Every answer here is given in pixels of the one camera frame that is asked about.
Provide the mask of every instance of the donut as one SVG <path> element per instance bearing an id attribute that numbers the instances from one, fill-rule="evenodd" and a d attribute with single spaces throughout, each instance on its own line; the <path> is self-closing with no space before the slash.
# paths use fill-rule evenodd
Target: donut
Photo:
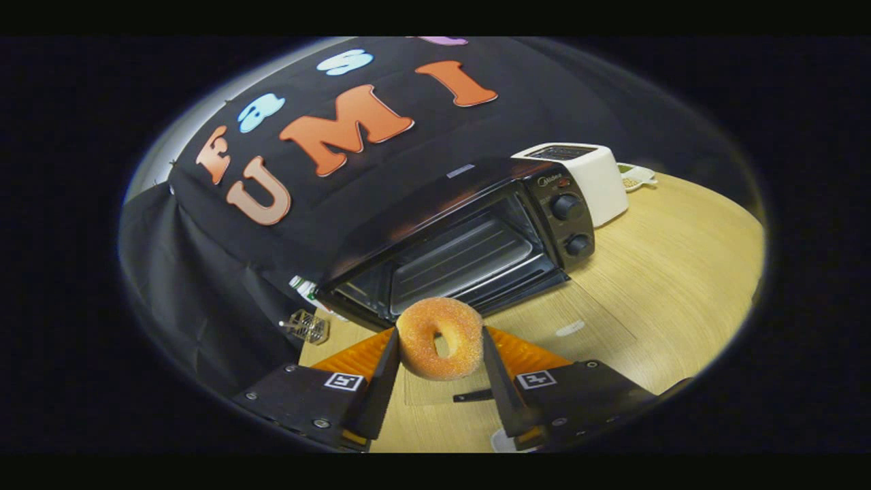
<path id="1" fill-rule="evenodd" d="M 483 360 L 483 320 L 468 304 L 446 297 L 423 299 L 396 320 L 402 363 L 416 376 L 450 381 L 475 372 Z M 449 354 L 436 351 L 436 334 Z"/>

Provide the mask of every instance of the wooden table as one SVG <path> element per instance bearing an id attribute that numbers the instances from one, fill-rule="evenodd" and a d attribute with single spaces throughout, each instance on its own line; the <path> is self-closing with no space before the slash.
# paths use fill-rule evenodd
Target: wooden table
<path id="1" fill-rule="evenodd" d="M 696 376 L 749 311 L 765 233 L 726 197 L 669 175 L 657 179 L 656 187 L 629 193 L 629 209 L 597 228 L 596 252 L 570 272 L 571 281 L 485 323 L 569 360 L 600 359 L 653 394 Z M 374 335 L 323 310 L 318 315 L 330 319 L 330 338 L 307 344 L 301 365 Z M 483 368 L 440 383 L 400 367 L 371 451 L 491 453 L 490 436 L 502 427 L 496 402 L 452 399 L 489 387 Z"/>

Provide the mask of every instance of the black cloth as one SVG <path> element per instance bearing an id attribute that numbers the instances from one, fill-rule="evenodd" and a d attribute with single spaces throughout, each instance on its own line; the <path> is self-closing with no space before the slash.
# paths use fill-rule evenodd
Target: black cloth
<path id="1" fill-rule="evenodd" d="M 318 282 L 352 230 L 420 185 L 477 159 L 511 156 L 544 142 L 593 143 L 610 147 L 618 161 L 649 161 L 656 170 L 752 204 L 750 185 L 735 172 L 730 142 L 640 78 L 549 40 L 468 40 L 442 46 L 364 37 L 292 63 L 216 108 L 181 152 L 168 184 L 125 205 L 120 254 L 126 281 L 143 323 L 171 358 L 225 394 L 295 360 L 300 346 L 284 339 L 276 324 L 311 307 L 287 282 L 296 275 Z M 375 58 L 340 76 L 317 70 L 321 61 L 351 49 Z M 497 99 L 460 107 L 439 81 L 415 73 L 443 60 L 459 61 Z M 319 177 L 300 145 L 279 134 L 301 116 L 336 119 L 336 97 L 360 85 L 373 85 L 381 102 L 415 125 L 379 144 L 369 143 L 362 128 L 363 151 L 342 150 L 345 166 Z M 240 113 L 267 93 L 283 98 L 284 106 L 242 133 Z M 227 126 L 231 163 L 213 185 L 197 156 L 218 126 Z M 272 202 L 242 175 L 257 156 L 293 199 L 272 226 L 226 202 L 240 180 L 255 200 Z M 728 161 L 713 178 L 693 175 L 689 169 L 703 159 Z"/>
<path id="2" fill-rule="evenodd" d="M 234 395 L 276 365 L 299 359 L 301 341 L 284 338 L 278 322 L 311 306 L 203 235 L 168 184 L 127 203 L 118 245 L 138 320 L 202 384 Z"/>

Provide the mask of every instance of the foam letter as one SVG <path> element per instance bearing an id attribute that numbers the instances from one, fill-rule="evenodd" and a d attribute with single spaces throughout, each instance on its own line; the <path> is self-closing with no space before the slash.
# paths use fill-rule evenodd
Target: foam letter
<path id="1" fill-rule="evenodd" d="M 424 65 L 415 70 L 415 73 L 432 75 L 433 78 L 442 82 L 448 90 L 454 93 L 454 104 L 460 107 L 483 104 L 495 100 L 499 96 L 496 92 L 481 87 L 474 79 L 460 70 L 463 66 L 459 61 L 437 61 Z"/>
<path id="2" fill-rule="evenodd" d="M 230 192 L 226 195 L 226 201 L 239 208 L 242 213 L 263 226 L 274 225 L 285 217 L 290 210 L 290 193 L 272 174 L 263 167 L 263 157 L 254 157 L 248 162 L 242 175 L 246 179 L 254 179 L 262 185 L 272 196 L 273 204 L 269 208 L 261 206 L 253 197 L 245 192 L 245 185 L 241 180 L 236 181 Z"/>
<path id="3" fill-rule="evenodd" d="M 469 41 L 462 37 L 445 37 L 445 36 L 417 36 L 424 41 L 429 41 L 432 44 L 440 44 L 442 46 L 462 46 L 468 44 Z"/>
<path id="4" fill-rule="evenodd" d="M 345 51 L 321 61 L 317 69 L 326 71 L 327 75 L 344 75 L 351 70 L 368 65 L 373 59 L 375 57 L 366 53 L 366 50 Z"/>
<path id="5" fill-rule="evenodd" d="M 296 141 L 314 160 L 315 173 L 320 177 L 330 175 L 345 165 L 348 156 L 329 151 L 325 144 L 359 153 L 363 151 L 363 139 L 358 125 L 368 131 L 369 143 L 381 143 L 415 124 L 413 119 L 391 111 L 373 94 L 374 89 L 372 85 L 360 85 L 344 92 L 335 98 L 335 120 L 302 116 L 287 125 L 279 139 Z"/>
<path id="6" fill-rule="evenodd" d="M 230 165 L 230 155 L 221 156 L 219 154 L 225 153 L 227 150 L 226 140 L 220 137 L 224 133 L 226 133 L 226 126 L 218 126 L 218 129 L 212 133 L 197 155 L 197 165 L 202 165 L 209 171 L 212 175 L 212 184 L 216 186 L 224 177 L 227 166 Z"/>
<path id="7" fill-rule="evenodd" d="M 284 99 L 275 97 L 274 93 L 258 97 L 239 113 L 239 117 L 236 120 L 241 123 L 239 124 L 240 133 L 248 133 L 253 130 L 260 125 L 263 119 L 278 112 L 283 105 Z"/>

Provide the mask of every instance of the toaster oven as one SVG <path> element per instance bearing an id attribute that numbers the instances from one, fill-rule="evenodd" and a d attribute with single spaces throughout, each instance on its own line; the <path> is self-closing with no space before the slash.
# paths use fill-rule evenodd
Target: toaster oven
<path id="1" fill-rule="evenodd" d="M 419 187 L 349 234 L 314 297 L 381 331 L 427 297 L 486 316 L 569 280 L 565 271 L 593 253 L 595 236 L 560 160 L 594 149 L 473 161 Z"/>

